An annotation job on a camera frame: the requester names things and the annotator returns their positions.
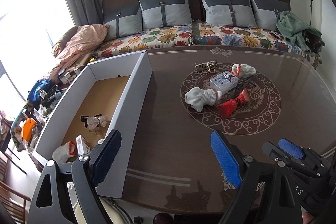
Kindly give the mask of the gold hair claw clip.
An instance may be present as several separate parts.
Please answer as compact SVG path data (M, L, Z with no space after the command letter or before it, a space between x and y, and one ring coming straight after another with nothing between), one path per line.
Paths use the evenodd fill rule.
M203 72L215 73L217 70L217 64L218 64L218 61L215 61L215 60L208 61L205 63L200 63L198 65L195 65L195 68Z

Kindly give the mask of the green garment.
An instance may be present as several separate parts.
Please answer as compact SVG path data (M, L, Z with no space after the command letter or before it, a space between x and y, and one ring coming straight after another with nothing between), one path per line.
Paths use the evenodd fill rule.
M290 11L282 11L277 15L276 27L288 43L304 52L319 53L325 46L321 32Z

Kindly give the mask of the pink blanket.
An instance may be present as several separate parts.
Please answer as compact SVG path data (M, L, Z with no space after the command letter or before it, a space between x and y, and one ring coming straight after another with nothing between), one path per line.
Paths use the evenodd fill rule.
M56 82L61 70L68 69L82 56L92 53L106 38L108 28L106 24L92 24L69 29L53 47L56 66L47 78Z

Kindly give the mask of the red packet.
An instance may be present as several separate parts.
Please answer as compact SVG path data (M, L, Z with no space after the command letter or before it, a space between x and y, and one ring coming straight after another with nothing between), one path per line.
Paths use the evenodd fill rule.
M227 102L217 107L218 113L223 120L227 119L238 106L243 106L250 101L250 96L247 88L244 88L242 92L234 99L230 99Z

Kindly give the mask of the clear plastic case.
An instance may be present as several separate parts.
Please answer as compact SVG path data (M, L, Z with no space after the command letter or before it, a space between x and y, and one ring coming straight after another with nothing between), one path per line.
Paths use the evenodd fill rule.
M237 87L239 78L229 71L225 71L210 79L210 88L223 94L228 93L233 88Z

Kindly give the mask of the grey cushion centre right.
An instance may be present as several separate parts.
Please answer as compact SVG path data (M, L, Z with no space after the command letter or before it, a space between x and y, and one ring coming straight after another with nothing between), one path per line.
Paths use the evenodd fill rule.
M206 23L214 26L256 28L250 0L202 0Z

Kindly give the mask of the blue cloth pile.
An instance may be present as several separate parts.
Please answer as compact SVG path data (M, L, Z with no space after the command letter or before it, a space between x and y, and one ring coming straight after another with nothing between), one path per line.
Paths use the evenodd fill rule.
M48 92L53 86L54 83L51 81L51 79L37 80L37 82L29 91L27 100L30 102L37 102L41 99L40 91L43 90L45 92Z

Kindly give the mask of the white blue toothpaste box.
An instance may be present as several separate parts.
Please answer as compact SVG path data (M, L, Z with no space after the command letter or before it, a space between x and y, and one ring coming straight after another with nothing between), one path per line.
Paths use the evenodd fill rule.
M76 147L78 156L89 155L91 152L89 142L82 135L76 137Z

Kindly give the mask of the grey cushion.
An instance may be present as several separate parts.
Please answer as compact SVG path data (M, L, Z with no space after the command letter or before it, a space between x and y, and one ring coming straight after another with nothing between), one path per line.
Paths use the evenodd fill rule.
M189 0L138 0L144 29L186 26L192 22Z
M104 10L104 24L108 25L105 41L142 32L142 12L139 3L116 10Z
M251 0L253 12L258 28L276 31L276 18L282 11L289 11L286 2L278 0Z
M256 28L250 0L202 0L206 23L214 26Z

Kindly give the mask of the white glove orange cuff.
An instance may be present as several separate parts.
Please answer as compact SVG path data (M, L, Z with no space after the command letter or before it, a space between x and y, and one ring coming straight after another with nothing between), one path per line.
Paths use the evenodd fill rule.
M64 145L58 147L52 153L52 159L58 164L67 162L67 160L76 155L76 144L73 141L69 141Z

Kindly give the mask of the white door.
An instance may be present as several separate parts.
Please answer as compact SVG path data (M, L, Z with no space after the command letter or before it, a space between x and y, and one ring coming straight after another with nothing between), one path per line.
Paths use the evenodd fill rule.
M305 1L305 21L322 32L324 41L335 40L335 5L332 0Z

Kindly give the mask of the grey cushion far right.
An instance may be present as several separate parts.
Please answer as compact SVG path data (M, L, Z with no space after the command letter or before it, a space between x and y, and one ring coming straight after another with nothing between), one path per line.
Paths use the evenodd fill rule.
M276 31L276 18L282 11L289 11L286 2L278 0L251 0L253 12L258 28Z

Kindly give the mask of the wooden chair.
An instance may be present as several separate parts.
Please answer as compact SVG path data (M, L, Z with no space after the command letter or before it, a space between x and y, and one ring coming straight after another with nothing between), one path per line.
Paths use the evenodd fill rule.
M1 203L15 223L27 223L31 202L23 182L27 174L16 171L14 163L10 160L11 157L1 152Z

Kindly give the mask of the floral sofa cover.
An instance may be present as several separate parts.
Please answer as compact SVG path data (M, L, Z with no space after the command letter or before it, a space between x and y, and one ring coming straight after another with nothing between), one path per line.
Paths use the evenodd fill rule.
M299 46L290 45L276 31L213 26L198 20L192 25L152 28L131 36L107 39L93 55L101 59L132 51L201 45L250 47L289 52L305 57L314 66L319 63L319 56L316 53L305 53Z

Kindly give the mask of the orange bag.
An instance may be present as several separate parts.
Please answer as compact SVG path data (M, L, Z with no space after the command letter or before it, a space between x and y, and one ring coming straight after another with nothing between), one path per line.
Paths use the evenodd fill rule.
M29 142L33 135L33 127L37 125L37 121L34 118L27 118L21 127L22 138Z

